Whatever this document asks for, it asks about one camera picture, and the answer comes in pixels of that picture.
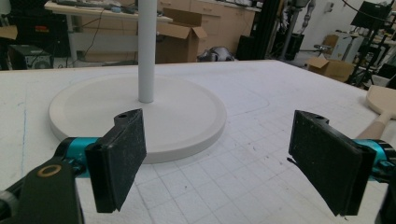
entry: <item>cardboard box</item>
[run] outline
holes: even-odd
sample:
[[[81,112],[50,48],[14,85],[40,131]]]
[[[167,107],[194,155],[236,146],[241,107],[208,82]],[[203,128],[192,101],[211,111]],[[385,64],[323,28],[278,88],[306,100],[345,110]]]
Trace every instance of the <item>cardboard box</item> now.
[[[355,64],[336,60],[327,60],[324,57],[310,58],[307,62],[308,71],[321,74],[325,77],[345,82],[352,74]]]
[[[172,8],[164,8],[163,13],[173,22],[157,23],[156,63],[195,63],[199,40],[207,37],[202,14]]]

